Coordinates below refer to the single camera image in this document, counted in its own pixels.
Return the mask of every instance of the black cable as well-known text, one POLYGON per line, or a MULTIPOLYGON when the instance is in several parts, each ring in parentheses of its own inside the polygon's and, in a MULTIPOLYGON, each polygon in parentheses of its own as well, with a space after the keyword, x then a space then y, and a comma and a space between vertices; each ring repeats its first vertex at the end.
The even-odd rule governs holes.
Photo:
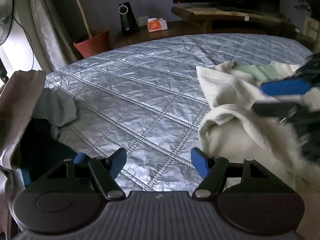
POLYGON ((15 17, 14 17, 14 20, 16 21, 16 23, 24 30, 24 32, 28 35, 28 37, 29 37, 29 40, 30 40, 30 46, 31 46, 31 50, 32 50, 32 68, 31 68, 31 70, 33 69, 33 65, 35 64, 35 54, 33 53, 33 48, 32 48, 32 41, 31 41, 31 39, 30 39, 30 36, 29 36, 29 34, 27 33, 27 31, 25 30, 25 28, 24 27, 22 27, 21 26, 21 24, 20 23, 18 23, 18 21, 15 19, 15 17))

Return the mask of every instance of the wall outlet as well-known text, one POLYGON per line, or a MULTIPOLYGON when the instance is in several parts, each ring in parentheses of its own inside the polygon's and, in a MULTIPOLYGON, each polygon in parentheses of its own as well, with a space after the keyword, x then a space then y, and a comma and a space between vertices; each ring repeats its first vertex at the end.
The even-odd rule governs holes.
POLYGON ((145 26, 148 24, 148 16, 139 17, 139 26, 145 26))

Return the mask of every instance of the wooden tv stand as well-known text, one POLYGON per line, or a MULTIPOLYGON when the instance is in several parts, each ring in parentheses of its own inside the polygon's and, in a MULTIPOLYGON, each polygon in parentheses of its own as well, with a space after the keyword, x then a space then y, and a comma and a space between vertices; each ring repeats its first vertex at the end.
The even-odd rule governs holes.
POLYGON ((202 33, 254 33, 279 36, 281 32, 295 31, 295 25, 270 15, 217 8, 172 7, 171 12, 201 29, 202 33))

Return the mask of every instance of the bed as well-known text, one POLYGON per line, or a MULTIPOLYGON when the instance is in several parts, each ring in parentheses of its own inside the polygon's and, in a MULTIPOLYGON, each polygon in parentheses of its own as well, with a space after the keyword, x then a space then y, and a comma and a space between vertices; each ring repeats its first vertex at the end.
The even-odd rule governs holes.
POLYGON ((115 49, 59 69, 46 87, 75 99, 78 119, 59 141, 90 157, 127 150, 117 183, 131 190, 186 190, 201 181, 190 161, 209 106, 196 66, 304 64, 311 51, 296 41, 255 34, 202 34, 115 49))

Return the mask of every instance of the curtain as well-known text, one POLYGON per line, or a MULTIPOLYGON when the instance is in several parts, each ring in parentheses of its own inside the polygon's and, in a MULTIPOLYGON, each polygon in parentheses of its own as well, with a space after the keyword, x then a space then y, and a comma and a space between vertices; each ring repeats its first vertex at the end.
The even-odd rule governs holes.
POLYGON ((30 0, 33 20, 52 71, 81 59, 51 0, 30 0))

